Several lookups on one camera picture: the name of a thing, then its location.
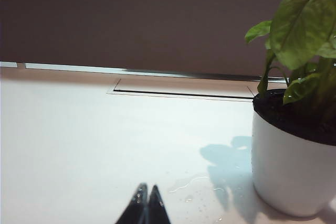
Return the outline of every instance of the white flower pot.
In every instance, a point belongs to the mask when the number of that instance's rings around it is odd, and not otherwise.
[[[291,135],[256,112],[252,167],[260,197],[286,214],[312,216],[336,195],[336,146]]]

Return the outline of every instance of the white table surface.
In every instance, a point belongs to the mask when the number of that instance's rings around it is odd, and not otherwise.
[[[252,104],[107,94],[117,75],[1,68],[1,223],[112,224],[154,184],[172,224],[293,218],[251,180]]]

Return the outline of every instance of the wet leaf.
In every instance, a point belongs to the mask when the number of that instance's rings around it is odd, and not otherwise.
[[[316,72],[317,63],[316,62],[307,62],[304,66],[304,73],[306,75]]]
[[[283,103],[296,102],[311,94],[318,86],[321,74],[312,73],[293,81],[283,95]]]

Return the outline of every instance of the brown wall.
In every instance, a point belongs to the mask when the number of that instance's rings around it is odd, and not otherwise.
[[[2,0],[2,61],[261,74],[280,0]]]

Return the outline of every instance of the black pointed object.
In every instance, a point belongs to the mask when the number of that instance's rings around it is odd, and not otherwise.
[[[170,224],[158,187],[153,186],[148,203],[149,224]]]
[[[148,224],[147,185],[141,183],[115,224]]]

